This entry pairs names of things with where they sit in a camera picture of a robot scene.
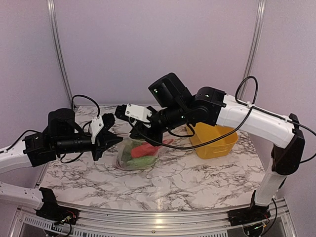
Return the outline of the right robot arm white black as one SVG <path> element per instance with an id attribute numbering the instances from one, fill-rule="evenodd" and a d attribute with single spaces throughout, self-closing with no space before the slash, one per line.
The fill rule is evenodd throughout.
<path id="1" fill-rule="evenodd" d="M 184 124 L 198 123 L 227 127 L 230 133 L 241 130 L 273 143 L 270 170 L 245 209 L 247 220 L 257 220 L 268 209 L 286 177 L 295 173 L 301 163 L 305 138 L 297 117 L 274 114 L 257 107 L 254 102 L 243 102 L 208 86 L 195 95 L 186 88 L 172 90 L 154 86 L 151 91 L 162 106 L 160 111 L 133 104 L 128 104 L 124 111 L 132 126 L 131 135 L 141 136 L 151 145 L 162 145 L 165 132 Z"/>

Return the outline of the light green toy cabbage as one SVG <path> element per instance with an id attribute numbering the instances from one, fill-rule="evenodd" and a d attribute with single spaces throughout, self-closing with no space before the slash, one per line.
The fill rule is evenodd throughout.
<path id="1" fill-rule="evenodd" d="M 152 165 L 156 161 L 155 156 L 144 156 L 141 158 L 133 158 L 129 161 L 126 161 L 124 166 L 127 169 L 143 169 L 147 166 Z"/>

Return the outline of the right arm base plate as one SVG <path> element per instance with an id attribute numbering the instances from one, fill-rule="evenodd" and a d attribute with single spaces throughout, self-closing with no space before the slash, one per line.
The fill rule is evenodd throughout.
<path id="1" fill-rule="evenodd" d="M 241 208 L 230 210 L 228 212 L 228 219 L 231 226 L 244 225 L 252 222 L 269 219 L 271 217 L 270 211 L 250 211 L 248 208 Z"/>

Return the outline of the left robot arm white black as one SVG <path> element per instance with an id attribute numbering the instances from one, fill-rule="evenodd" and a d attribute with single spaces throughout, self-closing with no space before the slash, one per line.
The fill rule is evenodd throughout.
<path id="1" fill-rule="evenodd" d="M 85 132 L 75 121 L 75 112 L 61 108 L 48 114 L 48 125 L 43 132 L 22 136 L 0 152 L 0 172 L 37 167 L 66 154 L 90 152 L 94 161 L 123 138 L 110 132 L 115 124 L 112 113 L 96 116 Z M 6 183 L 0 185 L 0 198 L 34 209 L 37 215 L 59 219 L 68 213 L 58 205 L 54 192 L 48 188 L 26 189 Z"/>

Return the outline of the red toy chili pepper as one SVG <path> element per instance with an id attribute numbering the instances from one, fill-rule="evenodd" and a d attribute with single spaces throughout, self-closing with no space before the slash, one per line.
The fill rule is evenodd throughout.
<path id="1" fill-rule="evenodd" d="M 153 146 L 144 140 L 131 140 L 132 149 L 130 151 L 132 158 L 141 158 L 144 156 L 155 156 L 158 158 L 164 154 L 168 147 Z"/>

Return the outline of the clear zip top bag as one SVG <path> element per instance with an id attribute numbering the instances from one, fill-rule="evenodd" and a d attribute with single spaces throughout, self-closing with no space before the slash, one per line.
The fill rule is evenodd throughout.
<path id="1" fill-rule="evenodd" d="M 118 144 L 117 168 L 124 171 L 143 170 L 163 156 L 168 147 L 152 146 L 144 140 L 126 137 Z"/>

